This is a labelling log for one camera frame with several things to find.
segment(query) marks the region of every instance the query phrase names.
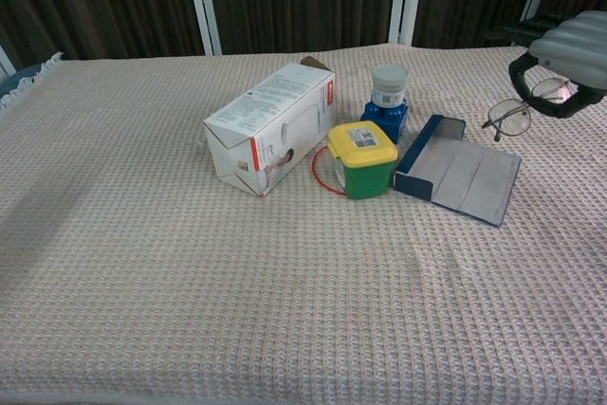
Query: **bedspread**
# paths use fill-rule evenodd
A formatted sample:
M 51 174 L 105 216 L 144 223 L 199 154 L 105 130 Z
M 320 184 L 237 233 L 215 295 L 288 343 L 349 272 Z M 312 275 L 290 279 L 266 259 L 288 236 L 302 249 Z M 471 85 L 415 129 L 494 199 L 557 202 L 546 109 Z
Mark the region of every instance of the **bedspread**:
M 263 199 L 218 180 L 202 120 L 302 54 L 56 63 L 0 111 L 0 402 L 603 402 L 607 102 L 493 142 L 523 52 L 313 53 L 339 122 L 404 64 L 409 131 L 518 154 L 499 229 L 311 156 Z

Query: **red cable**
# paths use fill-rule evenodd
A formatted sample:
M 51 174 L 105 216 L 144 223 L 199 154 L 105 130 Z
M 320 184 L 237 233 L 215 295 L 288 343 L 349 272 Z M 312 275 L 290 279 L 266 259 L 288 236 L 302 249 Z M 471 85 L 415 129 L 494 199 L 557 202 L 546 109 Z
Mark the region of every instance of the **red cable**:
M 324 187 L 326 190 L 328 190 L 329 192 L 333 192 L 336 194 L 340 194 L 342 196 L 345 196 L 345 192 L 342 190 L 338 190 L 338 189 L 334 189 L 333 187 L 328 186 L 327 184 L 325 184 L 324 182 L 321 181 L 321 179 L 319 178 L 319 175 L 316 173 L 316 162 L 319 159 L 319 156 L 321 156 L 321 153 L 323 153 L 324 151 L 326 151 L 328 149 L 327 146 L 323 146 L 321 149 L 319 149 L 319 151 L 314 155 L 314 158 L 312 158 L 312 175 L 314 176 L 314 178 L 316 179 L 316 181 L 321 184 L 322 187 Z

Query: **white jar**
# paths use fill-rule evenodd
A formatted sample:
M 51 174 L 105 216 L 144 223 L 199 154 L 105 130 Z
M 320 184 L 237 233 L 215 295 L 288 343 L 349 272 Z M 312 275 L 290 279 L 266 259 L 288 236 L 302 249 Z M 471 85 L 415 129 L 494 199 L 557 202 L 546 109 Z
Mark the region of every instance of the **white jar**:
M 379 65 L 373 69 L 371 101 L 380 108 L 396 108 L 406 99 L 409 70 L 399 65 Z

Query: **eyeglasses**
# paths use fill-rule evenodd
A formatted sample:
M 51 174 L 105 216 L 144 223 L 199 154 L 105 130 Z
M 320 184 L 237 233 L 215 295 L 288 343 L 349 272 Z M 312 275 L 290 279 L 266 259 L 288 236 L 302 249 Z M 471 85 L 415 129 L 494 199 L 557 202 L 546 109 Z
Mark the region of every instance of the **eyeglasses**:
M 560 78 L 549 78 L 538 83 L 531 95 L 544 99 L 563 102 L 573 95 L 569 81 Z M 482 128 L 495 127 L 495 139 L 499 141 L 502 135 L 517 137 L 522 135 L 531 126 L 531 112 L 529 104 L 518 99 L 508 99 L 493 105 L 487 113 L 488 121 Z

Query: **white cardboard box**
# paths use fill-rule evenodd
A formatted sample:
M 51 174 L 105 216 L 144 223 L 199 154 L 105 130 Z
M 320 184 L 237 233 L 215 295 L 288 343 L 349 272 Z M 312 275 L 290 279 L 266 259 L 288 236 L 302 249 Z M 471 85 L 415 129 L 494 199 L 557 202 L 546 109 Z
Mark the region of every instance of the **white cardboard box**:
M 288 64 L 205 121 L 217 176 L 265 195 L 333 127 L 333 72 Z

